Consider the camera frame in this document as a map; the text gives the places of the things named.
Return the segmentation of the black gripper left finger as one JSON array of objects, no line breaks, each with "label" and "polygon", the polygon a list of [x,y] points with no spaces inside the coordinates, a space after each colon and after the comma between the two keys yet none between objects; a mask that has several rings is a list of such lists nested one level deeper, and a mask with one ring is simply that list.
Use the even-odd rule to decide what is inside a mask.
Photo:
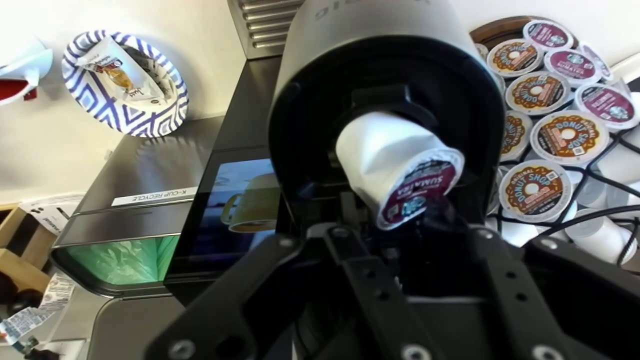
[{"label": "black gripper left finger", "polygon": [[144,360],[401,360],[384,264],[345,225],[277,234],[215,280]]}]

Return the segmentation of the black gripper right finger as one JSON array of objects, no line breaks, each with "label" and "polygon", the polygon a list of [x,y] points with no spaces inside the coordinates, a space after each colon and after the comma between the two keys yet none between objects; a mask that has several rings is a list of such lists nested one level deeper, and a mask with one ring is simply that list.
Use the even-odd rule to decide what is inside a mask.
[{"label": "black gripper right finger", "polygon": [[428,277],[427,324],[447,360],[640,360],[640,280],[573,245],[447,232]]}]

